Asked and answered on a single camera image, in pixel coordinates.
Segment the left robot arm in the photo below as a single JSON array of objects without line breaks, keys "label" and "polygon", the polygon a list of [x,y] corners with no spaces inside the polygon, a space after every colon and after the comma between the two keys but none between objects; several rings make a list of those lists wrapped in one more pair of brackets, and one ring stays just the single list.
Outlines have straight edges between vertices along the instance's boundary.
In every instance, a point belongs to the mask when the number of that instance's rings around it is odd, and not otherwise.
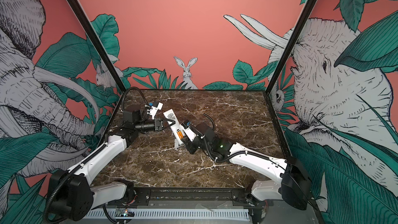
[{"label": "left robot arm", "polygon": [[158,107],[148,107],[149,118],[143,117],[144,111],[135,106],[124,110],[122,122],[107,134],[102,145],[66,171],[60,170],[51,176],[42,214],[44,224],[59,224],[67,219],[79,221],[92,209],[99,206],[106,208],[106,204],[112,201],[119,201],[125,206],[135,202],[137,193],[132,181],[121,179],[98,187],[92,187],[91,183],[139,134],[167,128],[173,132],[178,130],[179,121],[173,110],[165,111],[163,117],[156,117]]}]

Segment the orange battery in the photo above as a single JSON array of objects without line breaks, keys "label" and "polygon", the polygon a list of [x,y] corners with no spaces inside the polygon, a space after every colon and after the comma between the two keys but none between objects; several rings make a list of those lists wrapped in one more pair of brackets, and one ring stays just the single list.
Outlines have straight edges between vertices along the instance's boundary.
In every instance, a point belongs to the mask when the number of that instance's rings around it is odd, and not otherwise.
[{"label": "orange battery", "polygon": [[180,139],[183,139],[183,134],[182,134],[181,131],[177,131],[177,134],[178,134],[178,137],[179,137]]}]

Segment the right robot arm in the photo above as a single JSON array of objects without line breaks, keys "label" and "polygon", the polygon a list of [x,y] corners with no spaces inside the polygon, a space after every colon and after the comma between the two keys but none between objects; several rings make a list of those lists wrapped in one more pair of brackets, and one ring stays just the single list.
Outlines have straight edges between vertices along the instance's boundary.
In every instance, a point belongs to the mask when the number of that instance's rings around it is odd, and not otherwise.
[{"label": "right robot arm", "polygon": [[255,181],[247,196],[248,202],[284,200],[290,206],[306,210],[310,200],[312,180],[300,160],[275,158],[244,147],[228,138],[219,137],[206,123],[193,125],[185,121],[180,125],[184,132],[182,142],[189,153],[198,149],[207,152],[215,163],[229,162],[251,169],[272,180],[270,185]]}]

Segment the white remote control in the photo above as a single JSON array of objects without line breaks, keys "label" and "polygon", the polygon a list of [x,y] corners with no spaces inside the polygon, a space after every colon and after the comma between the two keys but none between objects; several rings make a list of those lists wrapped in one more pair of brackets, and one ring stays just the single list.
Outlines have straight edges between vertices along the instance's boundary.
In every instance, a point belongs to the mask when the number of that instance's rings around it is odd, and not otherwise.
[{"label": "white remote control", "polygon": [[177,117],[176,117],[176,115],[175,115],[175,113],[174,113],[174,111],[172,109],[165,111],[163,113],[163,115],[167,119],[173,119],[173,120],[176,121],[176,123],[173,126],[170,126],[170,129],[171,129],[171,131],[172,131],[172,133],[173,133],[173,135],[175,137],[174,147],[175,147],[175,149],[178,149],[181,145],[184,145],[184,143],[183,143],[182,139],[180,139],[178,137],[177,131],[181,131],[182,132],[183,138],[185,138],[186,135],[185,135],[183,129],[180,127],[180,123],[179,123],[179,121],[178,121],[178,119],[177,119]]}]

